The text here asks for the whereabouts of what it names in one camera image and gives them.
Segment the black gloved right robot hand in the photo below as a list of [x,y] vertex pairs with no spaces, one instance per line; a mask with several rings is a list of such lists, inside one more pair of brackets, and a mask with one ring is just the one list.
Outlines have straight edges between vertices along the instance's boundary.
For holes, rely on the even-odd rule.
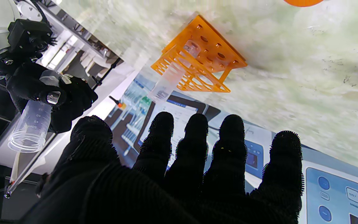
[[71,75],[59,78],[58,86],[48,86],[40,81],[47,68],[36,63],[24,63],[6,78],[6,89],[14,106],[22,113],[29,100],[49,105],[47,96],[51,92],[60,92],[56,104],[51,104],[51,122],[49,132],[64,133],[71,130],[72,121],[91,108],[98,96],[87,82]]

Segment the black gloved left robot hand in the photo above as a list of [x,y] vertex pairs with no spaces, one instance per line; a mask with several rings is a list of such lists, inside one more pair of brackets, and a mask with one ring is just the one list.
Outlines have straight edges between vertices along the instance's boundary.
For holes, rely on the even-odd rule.
[[245,192],[247,146],[243,119],[226,116],[212,162],[208,121],[194,114],[172,153],[174,119],[155,116],[132,168],[121,164],[110,127],[80,119],[44,183],[41,198],[19,224],[297,224],[304,192],[298,135],[281,131],[270,147],[262,182]]

